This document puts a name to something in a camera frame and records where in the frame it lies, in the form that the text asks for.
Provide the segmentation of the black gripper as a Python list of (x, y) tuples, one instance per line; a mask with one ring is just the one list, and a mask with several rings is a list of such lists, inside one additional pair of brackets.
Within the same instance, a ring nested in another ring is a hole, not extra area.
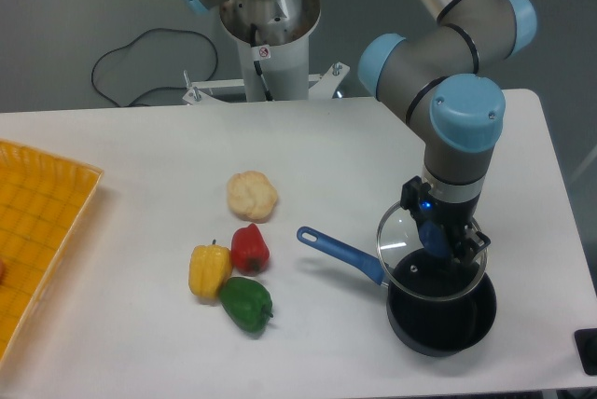
[(402, 186), (399, 205), (410, 213), (425, 250), (454, 250), (464, 265), (471, 265), (491, 244), (490, 238), (473, 227), (478, 197), (450, 203), (432, 195), (429, 183), (415, 176)]

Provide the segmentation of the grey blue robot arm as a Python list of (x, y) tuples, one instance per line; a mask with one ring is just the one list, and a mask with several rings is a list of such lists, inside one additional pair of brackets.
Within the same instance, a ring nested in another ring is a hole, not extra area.
[[(251, 101), (306, 95), (307, 61), (280, 56), (306, 41), (320, 18), (318, 0), (185, 0), (217, 8), (237, 42)], [(482, 184), (503, 129), (502, 91), (479, 71), (528, 46), (536, 32), (529, 0), (422, 0), (437, 22), (408, 40), (384, 34), (363, 52), (361, 83), (425, 144), (423, 174), (403, 186), (400, 205), (414, 219), (424, 249), (471, 261), (489, 240), (473, 228)]]

